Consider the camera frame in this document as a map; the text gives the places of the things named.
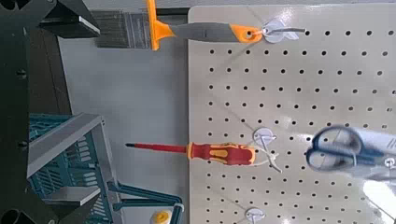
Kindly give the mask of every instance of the white pegboard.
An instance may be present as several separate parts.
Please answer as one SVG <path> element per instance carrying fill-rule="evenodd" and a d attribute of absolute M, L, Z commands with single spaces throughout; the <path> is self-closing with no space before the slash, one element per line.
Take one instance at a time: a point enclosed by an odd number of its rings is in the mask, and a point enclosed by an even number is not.
<path fill-rule="evenodd" d="M 252 206 L 267 215 L 260 223 L 393 223 L 369 202 L 396 216 L 387 187 L 316 173 L 304 153 L 327 125 L 396 133 L 394 15 L 393 4 L 191 9 L 189 22 L 260 27 L 278 17 L 308 30 L 275 45 L 190 41 L 190 140 L 245 144 L 269 127 L 284 171 L 192 161 L 191 224 L 247 223 Z"/>

